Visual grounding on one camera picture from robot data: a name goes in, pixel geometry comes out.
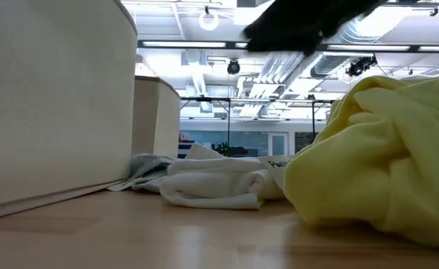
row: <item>white ceiling structure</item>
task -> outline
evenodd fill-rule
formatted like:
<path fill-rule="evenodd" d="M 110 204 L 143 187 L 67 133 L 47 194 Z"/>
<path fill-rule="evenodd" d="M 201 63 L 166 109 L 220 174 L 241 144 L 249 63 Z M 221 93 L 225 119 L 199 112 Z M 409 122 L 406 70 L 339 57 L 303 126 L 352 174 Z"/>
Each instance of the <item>white ceiling structure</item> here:
<path fill-rule="evenodd" d="M 256 7 L 237 7 L 245 3 Z M 243 41 L 241 31 L 257 18 L 271 1 L 261 0 L 136 0 L 124 1 L 138 29 L 139 40 Z M 205 15 L 204 6 L 210 13 Z M 331 39 L 331 43 L 439 44 L 439 14 L 430 16 L 433 7 L 380 7 L 364 20 L 358 20 Z M 215 24 L 214 29 L 206 29 Z M 377 67 L 358 78 L 345 74 L 350 61 L 358 56 L 338 57 L 317 53 L 302 59 L 300 53 L 248 54 L 244 50 L 138 49 L 149 70 L 170 83 L 182 96 L 231 97 L 231 117 L 264 119 L 311 118 L 311 104 L 274 102 L 252 104 L 242 99 L 339 99 L 361 78 L 388 75 L 393 78 L 439 75 L 439 54 L 378 53 Z M 194 56 L 195 64 L 187 59 Z M 238 59 L 239 74 L 226 71 L 229 60 Z M 311 77 L 311 69 L 323 70 L 323 77 Z M 317 111 L 326 118 L 328 106 Z M 183 117 L 214 118 L 225 112 L 224 105 L 190 102 Z"/>

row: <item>yellow cloth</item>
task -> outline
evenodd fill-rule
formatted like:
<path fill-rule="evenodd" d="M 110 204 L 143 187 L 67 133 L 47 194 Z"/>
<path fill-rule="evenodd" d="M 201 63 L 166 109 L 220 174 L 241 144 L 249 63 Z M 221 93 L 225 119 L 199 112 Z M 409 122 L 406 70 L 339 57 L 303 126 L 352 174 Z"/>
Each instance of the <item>yellow cloth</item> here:
<path fill-rule="evenodd" d="M 439 247 L 439 78 L 366 78 L 332 110 L 286 170 L 303 221 L 365 220 Z"/>

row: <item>fabric storage box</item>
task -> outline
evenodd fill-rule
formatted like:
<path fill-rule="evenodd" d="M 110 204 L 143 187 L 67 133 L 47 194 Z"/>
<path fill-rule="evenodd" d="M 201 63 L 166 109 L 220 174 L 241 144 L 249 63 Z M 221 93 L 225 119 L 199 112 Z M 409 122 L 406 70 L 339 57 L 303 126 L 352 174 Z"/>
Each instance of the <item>fabric storage box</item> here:
<path fill-rule="evenodd" d="M 180 129 L 180 96 L 160 78 L 136 76 L 133 153 L 176 158 Z"/>
<path fill-rule="evenodd" d="M 119 1 L 0 0 L 0 216 L 128 176 L 136 48 Z"/>

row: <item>door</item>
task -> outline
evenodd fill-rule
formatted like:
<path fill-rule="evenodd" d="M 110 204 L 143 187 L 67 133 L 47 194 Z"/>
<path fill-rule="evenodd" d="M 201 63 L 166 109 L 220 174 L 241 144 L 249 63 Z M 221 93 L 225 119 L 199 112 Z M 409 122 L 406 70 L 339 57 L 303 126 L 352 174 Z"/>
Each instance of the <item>door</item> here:
<path fill-rule="evenodd" d="M 289 155 L 289 141 L 288 133 L 275 133 L 270 132 L 268 134 L 268 153 L 269 155 Z"/>

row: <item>wooden floor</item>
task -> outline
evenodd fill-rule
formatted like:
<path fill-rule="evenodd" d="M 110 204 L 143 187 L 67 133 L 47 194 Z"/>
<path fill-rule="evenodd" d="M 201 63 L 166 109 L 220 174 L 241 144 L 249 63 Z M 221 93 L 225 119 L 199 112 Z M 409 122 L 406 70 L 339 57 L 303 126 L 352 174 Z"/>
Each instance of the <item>wooden floor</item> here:
<path fill-rule="evenodd" d="M 439 268 L 428 250 L 366 226 L 312 230 L 286 202 L 179 208 L 100 192 L 0 218 L 1 268 Z"/>

